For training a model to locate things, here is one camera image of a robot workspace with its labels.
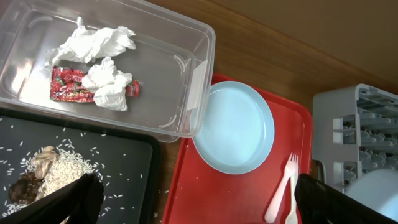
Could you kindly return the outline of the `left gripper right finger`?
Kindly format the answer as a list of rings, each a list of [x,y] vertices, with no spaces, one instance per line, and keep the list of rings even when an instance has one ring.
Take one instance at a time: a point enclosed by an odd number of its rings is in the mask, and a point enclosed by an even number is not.
[[[303,224],[397,224],[308,174],[298,176],[295,199]]]

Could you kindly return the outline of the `light blue bowl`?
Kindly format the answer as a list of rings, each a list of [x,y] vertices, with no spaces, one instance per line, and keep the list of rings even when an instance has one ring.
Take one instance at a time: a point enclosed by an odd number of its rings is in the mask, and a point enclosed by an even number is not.
[[[353,182],[345,194],[357,202],[397,221],[397,171],[379,169]]]

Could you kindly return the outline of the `red snack wrapper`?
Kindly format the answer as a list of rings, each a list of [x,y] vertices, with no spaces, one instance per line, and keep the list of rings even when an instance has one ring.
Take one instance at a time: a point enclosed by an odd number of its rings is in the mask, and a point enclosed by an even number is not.
[[[50,99],[72,103],[95,103],[94,94],[81,84],[82,78],[87,73],[78,69],[55,66],[52,70]],[[126,87],[126,98],[138,97],[139,92],[139,81],[132,79]]]

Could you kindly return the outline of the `pink plastic fork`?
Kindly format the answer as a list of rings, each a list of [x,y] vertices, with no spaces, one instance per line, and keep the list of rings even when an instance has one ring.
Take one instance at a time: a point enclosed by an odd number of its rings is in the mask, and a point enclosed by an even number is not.
[[[277,214],[280,209],[281,201],[284,195],[284,191],[287,185],[288,180],[290,179],[291,176],[295,174],[297,169],[299,168],[298,164],[298,156],[295,153],[291,153],[289,156],[289,159],[285,165],[284,168],[284,174],[282,176],[282,179],[277,187],[277,190],[266,210],[266,213],[264,215],[264,219],[267,223],[274,223]]]

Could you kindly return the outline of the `food scraps and rice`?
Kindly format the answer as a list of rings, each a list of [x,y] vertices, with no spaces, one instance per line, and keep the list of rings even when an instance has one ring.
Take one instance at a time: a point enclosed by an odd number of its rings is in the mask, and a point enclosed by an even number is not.
[[[128,138],[1,118],[1,218],[95,174],[104,186],[99,223],[139,223],[151,158]]]

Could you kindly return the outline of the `light blue plate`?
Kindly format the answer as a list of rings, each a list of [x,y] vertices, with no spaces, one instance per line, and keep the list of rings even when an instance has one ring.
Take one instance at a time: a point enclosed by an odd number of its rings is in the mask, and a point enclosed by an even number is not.
[[[193,143],[215,170],[231,175],[258,168],[271,152],[275,125],[270,106],[254,88],[236,81],[211,86]]]

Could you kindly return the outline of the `white napkin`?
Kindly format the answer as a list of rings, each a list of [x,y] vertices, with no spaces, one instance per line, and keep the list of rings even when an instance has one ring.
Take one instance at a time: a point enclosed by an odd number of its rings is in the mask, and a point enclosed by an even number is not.
[[[76,24],[77,28],[64,44],[46,52],[46,67],[57,66],[62,60],[90,63],[97,58],[115,57],[127,49],[136,49],[131,39],[136,33],[125,26],[91,30],[86,28],[81,17]]]
[[[111,57],[93,65],[82,78],[83,87],[94,94],[97,106],[114,111],[127,111],[126,87],[132,82],[131,73],[118,70]]]

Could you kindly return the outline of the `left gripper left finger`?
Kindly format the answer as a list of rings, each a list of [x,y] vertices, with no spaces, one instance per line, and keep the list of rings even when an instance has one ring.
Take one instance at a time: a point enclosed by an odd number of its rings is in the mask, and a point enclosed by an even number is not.
[[[91,173],[62,187],[16,213],[1,219],[1,224],[96,224],[104,199],[104,186]]]

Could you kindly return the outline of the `white plastic spoon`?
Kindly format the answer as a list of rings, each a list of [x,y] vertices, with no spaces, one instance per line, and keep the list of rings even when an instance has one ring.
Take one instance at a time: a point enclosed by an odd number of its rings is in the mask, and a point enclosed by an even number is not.
[[[290,177],[290,212],[285,219],[285,224],[298,224],[297,202],[295,199],[295,188],[297,185],[298,172]]]

